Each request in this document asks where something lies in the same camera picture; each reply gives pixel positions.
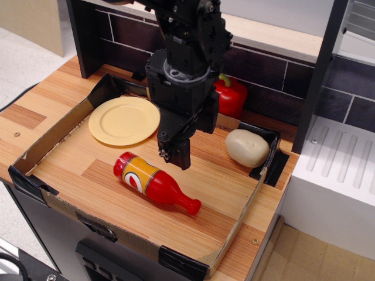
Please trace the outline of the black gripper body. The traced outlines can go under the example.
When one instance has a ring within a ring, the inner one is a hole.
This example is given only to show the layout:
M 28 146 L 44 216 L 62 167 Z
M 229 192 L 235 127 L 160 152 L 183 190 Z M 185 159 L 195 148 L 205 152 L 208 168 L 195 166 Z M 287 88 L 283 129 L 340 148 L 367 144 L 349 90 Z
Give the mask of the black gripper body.
M 217 78 L 204 64 L 189 74 L 183 65 L 167 61 L 167 51 L 157 50 L 146 64 L 149 97 L 161 110 L 159 146 L 189 139 L 195 130 L 213 133 L 219 111 L 219 97 L 213 82 Z

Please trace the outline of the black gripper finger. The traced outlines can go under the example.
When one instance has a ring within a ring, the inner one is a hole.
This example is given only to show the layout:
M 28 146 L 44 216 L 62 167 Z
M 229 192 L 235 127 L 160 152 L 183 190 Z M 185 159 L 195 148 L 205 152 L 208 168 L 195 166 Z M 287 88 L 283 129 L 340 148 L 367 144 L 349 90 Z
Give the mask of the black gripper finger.
M 158 141 L 158 151 L 160 157 L 162 157 L 164 160 L 169 160 L 171 156 L 171 145 L 168 142 L 162 142 Z
M 182 170 L 190 167 L 190 139 L 172 142 L 169 162 Z

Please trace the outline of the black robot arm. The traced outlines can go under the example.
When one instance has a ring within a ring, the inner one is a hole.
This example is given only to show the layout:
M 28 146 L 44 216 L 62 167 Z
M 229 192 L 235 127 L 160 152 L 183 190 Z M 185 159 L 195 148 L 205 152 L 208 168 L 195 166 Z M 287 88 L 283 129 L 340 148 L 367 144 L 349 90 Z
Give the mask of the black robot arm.
M 219 113 L 214 82 L 233 35 L 221 17 L 220 1 L 141 1 L 153 10 L 166 47 L 145 66 L 148 97 L 160 110 L 160 157 L 186 170 L 190 138 L 213 133 Z

